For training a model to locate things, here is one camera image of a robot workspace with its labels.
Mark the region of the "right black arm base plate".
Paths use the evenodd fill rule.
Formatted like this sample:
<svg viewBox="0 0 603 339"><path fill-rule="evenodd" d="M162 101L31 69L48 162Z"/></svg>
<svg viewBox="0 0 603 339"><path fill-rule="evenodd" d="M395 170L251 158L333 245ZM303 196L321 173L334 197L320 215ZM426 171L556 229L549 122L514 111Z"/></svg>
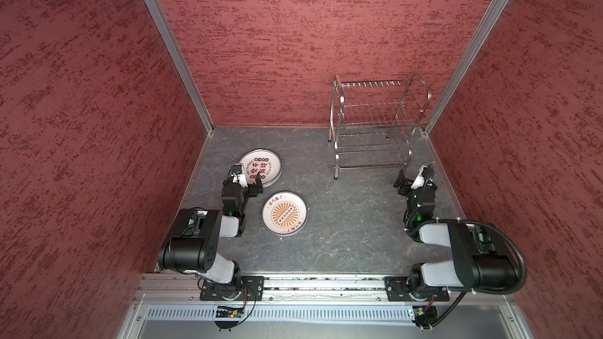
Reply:
<svg viewBox="0 0 603 339"><path fill-rule="evenodd" d="M408 276L387 276L384 278L388 301L393 302L447 302L450 301L446 287L428 287L417 282L409 282Z"/></svg>

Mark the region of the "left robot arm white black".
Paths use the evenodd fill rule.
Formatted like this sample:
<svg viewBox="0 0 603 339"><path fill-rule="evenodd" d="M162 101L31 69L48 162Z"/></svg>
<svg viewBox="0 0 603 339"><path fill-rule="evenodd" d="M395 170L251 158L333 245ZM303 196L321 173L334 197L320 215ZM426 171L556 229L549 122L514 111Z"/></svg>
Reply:
<svg viewBox="0 0 603 339"><path fill-rule="evenodd" d="M235 300L244 292L240 266L218 253L218 241L243 235L248 200L263 193L258 174L253 183L243 186L246 180L236 175L224 181L221 210L179 210L159 251L161 270L209 282L225 300Z"/></svg>

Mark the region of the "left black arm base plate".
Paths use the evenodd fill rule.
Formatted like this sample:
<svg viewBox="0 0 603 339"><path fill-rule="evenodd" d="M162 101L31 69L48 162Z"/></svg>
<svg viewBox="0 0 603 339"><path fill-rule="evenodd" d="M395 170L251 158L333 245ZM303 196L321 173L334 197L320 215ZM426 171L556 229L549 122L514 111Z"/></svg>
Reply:
<svg viewBox="0 0 603 339"><path fill-rule="evenodd" d="M199 293L201 301L254 302L262 300L264 276L240 276L229 284L204 281Z"/></svg>

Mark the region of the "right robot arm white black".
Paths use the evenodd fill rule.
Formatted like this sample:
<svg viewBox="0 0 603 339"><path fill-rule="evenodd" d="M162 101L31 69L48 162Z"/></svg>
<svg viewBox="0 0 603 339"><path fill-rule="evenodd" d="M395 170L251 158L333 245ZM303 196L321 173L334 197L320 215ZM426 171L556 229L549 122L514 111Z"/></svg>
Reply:
<svg viewBox="0 0 603 339"><path fill-rule="evenodd" d="M413 179L400 171L394 188L406 199L405 233L416 243L450 249L452 258L413 265L403 290L416 300L441 290L495 295L521 290L527 265L517 245L492 224L435 217L433 176L431 165Z"/></svg>

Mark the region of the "chrome wire dish rack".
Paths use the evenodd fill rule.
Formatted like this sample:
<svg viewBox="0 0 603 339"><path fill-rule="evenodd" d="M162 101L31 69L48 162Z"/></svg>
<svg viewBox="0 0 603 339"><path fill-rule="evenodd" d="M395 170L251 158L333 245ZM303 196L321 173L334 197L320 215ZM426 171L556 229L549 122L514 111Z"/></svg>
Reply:
<svg viewBox="0 0 603 339"><path fill-rule="evenodd" d="M433 91L419 74L402 80L345 82L334 77L328 142L334 179L344 170L401 168L429 117Z"/></svg>

